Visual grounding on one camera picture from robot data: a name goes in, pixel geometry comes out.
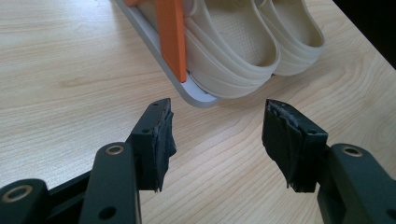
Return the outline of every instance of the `wood grain surface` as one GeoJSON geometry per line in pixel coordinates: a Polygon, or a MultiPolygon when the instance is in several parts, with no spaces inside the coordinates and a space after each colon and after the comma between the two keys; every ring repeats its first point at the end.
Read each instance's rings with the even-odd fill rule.
{"type": "Polygon", "coordinates": [[[370,150],[396,178],[396,72],[331,0],[306,0],[326,49],[306,72],[272,77],[208,109],[185,103],[112,1],[0,2],[0,187],[54,188],[124,141],[170,97],[177,154],[163,192],[141,191],[144,223],[322,223],[316,194],[296,194],[262,146],[267,98],[294,105],[329,145],[370,150]]]}

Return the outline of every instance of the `table surface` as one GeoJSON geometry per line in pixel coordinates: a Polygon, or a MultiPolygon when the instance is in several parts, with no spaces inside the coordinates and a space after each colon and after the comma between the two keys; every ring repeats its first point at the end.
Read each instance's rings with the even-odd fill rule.
{"type": "Polygon", "coordinates": [[[0,3],[0,186],[49,188],[92,168],[153,101],[172,99],[177,154],[163,192],[141,191],[144,223],[320,223],[262,146],[265,99],[287,102],[368,149],[396,177],[396,72],[331,0],[306,0],[326,49],[306,72],[202,109],[178,95],[113,1],[0,3]]]}

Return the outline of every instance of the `footwear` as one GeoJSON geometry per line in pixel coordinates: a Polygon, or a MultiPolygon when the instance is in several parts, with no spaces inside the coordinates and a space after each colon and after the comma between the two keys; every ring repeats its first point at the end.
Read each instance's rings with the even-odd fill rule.
{"type": "MultiPolygon", "coordinates": [[[[257,90],[280,61],[274,36],[254,0],[184,0],[187,69],[204,91],[237,98],[257,90]]],[[[157,27],[155,4],[137,5],[157,27]]]]}
{"type": "Polygon", "coordinates": [[[256,5],[280,48],[276,75],[302,73],[318,59],[325,41],[304,0],[256,0],[256,5]]]}

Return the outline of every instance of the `orange plastic piece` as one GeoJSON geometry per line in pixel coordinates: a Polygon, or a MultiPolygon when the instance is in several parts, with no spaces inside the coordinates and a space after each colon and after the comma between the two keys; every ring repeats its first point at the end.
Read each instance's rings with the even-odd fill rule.
{"type": "Polygon", "coordinates": [[[139,4],[142,0],[123,0],[127,7],[135,7],[139,4]]]}
{"type": "Polygon", "coordinates": [[[155,3],[161,55],[177,79],[185,82],[187,65],[182,0],[156,0],[155,3]]]}

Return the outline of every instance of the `wooden table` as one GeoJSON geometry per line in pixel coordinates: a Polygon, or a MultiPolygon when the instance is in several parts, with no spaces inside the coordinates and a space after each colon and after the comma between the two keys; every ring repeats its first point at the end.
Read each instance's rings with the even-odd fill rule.
{"type": "Polygon", "coordinates": [[[326,38],[317,63],[208,109],[185,103],[112,1],[0,3],[0,186],[49,188],[124,141],[149,103],[170,97],[177,154],[163,192],[141,191],[144,223],[320,223],[262,146],[267,98],[294,105],[329,145],[369,149],[396,177],[396,72],[330,0],[306,0],[326,38]]]}

